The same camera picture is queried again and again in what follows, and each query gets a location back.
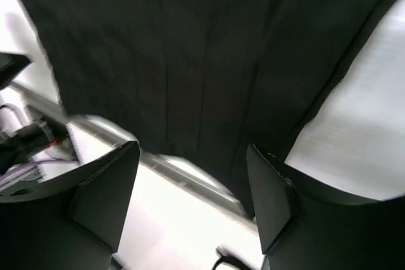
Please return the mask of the black pleated skirt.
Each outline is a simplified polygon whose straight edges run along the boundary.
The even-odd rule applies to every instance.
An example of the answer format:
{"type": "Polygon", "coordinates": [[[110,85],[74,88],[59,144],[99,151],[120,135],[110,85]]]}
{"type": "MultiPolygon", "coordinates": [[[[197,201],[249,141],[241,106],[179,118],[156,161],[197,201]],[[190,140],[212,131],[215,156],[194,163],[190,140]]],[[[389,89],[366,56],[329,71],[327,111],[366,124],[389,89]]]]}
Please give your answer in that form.
{"type": "Polygon", "coordinates": [[[186,158],[249,216],[246,150],[280,158],[393,0],[21,0],[70,116],[186,158]]]}

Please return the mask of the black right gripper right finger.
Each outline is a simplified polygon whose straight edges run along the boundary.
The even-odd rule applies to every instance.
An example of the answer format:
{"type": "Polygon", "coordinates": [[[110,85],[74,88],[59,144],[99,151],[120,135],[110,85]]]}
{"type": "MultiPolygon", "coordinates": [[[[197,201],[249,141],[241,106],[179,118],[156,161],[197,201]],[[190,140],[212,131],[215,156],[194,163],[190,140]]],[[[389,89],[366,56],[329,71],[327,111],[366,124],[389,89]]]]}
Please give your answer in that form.
{"type": "Polygon", "coordinates": [[[326,185],[255,146],[247,169],[271,269],[403,269],[404,198],[373,200],[326,185]]]}

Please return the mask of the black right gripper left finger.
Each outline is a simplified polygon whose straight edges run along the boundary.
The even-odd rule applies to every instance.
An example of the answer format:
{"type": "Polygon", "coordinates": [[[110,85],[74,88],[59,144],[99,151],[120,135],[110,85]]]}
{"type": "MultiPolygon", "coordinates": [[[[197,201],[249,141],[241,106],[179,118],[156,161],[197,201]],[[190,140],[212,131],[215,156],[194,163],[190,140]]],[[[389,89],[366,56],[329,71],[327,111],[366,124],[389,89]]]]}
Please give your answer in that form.
{"type": "Polygon", "coordinates": [[[130,141],[52,180],[1,197],[1,268],[109,268],[139,158],[139,144],[130,141]]]}

